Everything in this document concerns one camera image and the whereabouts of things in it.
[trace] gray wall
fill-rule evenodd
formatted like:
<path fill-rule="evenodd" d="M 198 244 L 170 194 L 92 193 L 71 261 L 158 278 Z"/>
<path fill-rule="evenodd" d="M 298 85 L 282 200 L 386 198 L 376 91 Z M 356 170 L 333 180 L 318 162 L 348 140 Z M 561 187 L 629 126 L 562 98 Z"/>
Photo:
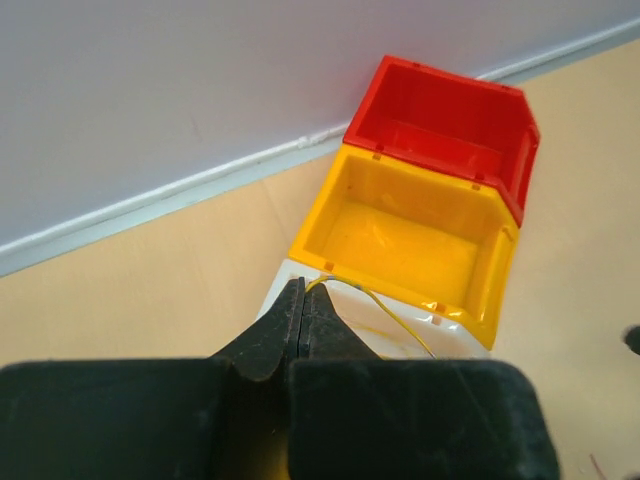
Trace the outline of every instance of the gray wall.
<path fill-rule="evenodd" d="M 347 121 L 393 53 L 480 74 L 638 0 L 3 0 L 0 245 Z"/>

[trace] beige tabletop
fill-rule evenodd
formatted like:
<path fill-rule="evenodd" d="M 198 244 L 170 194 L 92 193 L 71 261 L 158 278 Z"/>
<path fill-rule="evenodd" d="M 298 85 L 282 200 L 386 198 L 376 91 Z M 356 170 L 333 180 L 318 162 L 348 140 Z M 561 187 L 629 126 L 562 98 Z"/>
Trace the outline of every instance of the beige tabletop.
<path fill-rule="evenodd" d="M 640 472 L 640 357 L 621 339 L 640 323 L 640 41 L 523 88 L 542 143 L 494 357 L 535 385 L 564 478 L 624 478 Z M 0 279 L 0 365 L 215 352 L 254 319 L 330 163 Z"/>

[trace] wall trim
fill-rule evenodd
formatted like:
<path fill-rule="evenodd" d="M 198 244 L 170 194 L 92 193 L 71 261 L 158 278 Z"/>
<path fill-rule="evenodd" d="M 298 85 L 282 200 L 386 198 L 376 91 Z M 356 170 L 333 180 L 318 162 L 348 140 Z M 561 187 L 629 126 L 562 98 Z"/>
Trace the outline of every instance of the wall trim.
<path fill-rule="evenodd" d="M 640 37 L 640 18 L 481 74 L 520 83 Z M 0 277 L 335 151 L 348 123 L 183 178 L 0 245 Z"/>

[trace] red plastic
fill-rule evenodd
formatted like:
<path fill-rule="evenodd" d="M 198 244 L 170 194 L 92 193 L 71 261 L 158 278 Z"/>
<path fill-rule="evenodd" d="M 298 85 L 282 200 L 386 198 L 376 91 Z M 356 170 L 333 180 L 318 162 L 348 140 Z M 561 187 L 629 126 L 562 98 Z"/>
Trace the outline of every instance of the red plastic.
<path fill-rule="evenodd" d="M 522 225 L 540 133 L 517 88 L 385 56 L 344 142 L 493 187 Z"/>

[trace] yellow wire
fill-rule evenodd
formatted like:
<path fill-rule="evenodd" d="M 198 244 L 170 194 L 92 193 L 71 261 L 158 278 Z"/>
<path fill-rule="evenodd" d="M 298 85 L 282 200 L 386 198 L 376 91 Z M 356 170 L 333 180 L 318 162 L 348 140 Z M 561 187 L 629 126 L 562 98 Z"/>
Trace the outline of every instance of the yellow wire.
<path fill-rule="evenodd" d="M 398 324 L 400 324 L 400 326 L 402 328 L 404 328 L 407 332 L 409 332 L 409 335 L 411 335 L 413 338 L 415 338 L 418 341 L 418 343 L 420 345 L 422 345 L 422 348 L 424 348 L 427 351 L 427 353 L 429 355 L 431 355 L 432 358 L 437 358 L 435 356 L 435 354 L 433 353 L 433 351 L 431 350 L 431 348 L 429 347 L 429 345 L 427 345 L 426 342 L 424 340 L 422 340 L 422 338 L 420 338 L 420 335 L 418 335 L 416 333 L 416 331 L 407 324 L 407 322 L 405 322 L 398 315 L 396 315 L 391 310 L 389 310 L 389 308 L 384 303 L 382 303 L 382 301 L 376 296 L 376 294 L 373 293 L 371 290 L 369 290 L 367 287 L 364 287 L 362 285 L 358 285 L 357 283 L 352 282 L 348 278 L 338 277 L 336 275 L 322 275 L 321 277 L 318 277 L 315 280 L 313 280 L 312 282 L 310 282 L 309 285 L 307 285 L 307 288 L 305 289 L 305 292 L 309 292 L 316 285 L 319 285 L 321 283 L 327 282 L 329 280 L 335 280 L 336 282 L 345 283 L 345 284 L 350 285 L 353 288 L 356 288 L 356 289 L 360 290 L 361 292 L 364 292 L 367 295 L 369 295 L 369 297 L 371 297 L 371 299 L 374 302 L 376 302 L 376 304 L 382 310 L 384 310 L 384 312 L 387 315 L 389 315 L 391 318 L 393 318 L 396 322 L 398 322 Z"/>

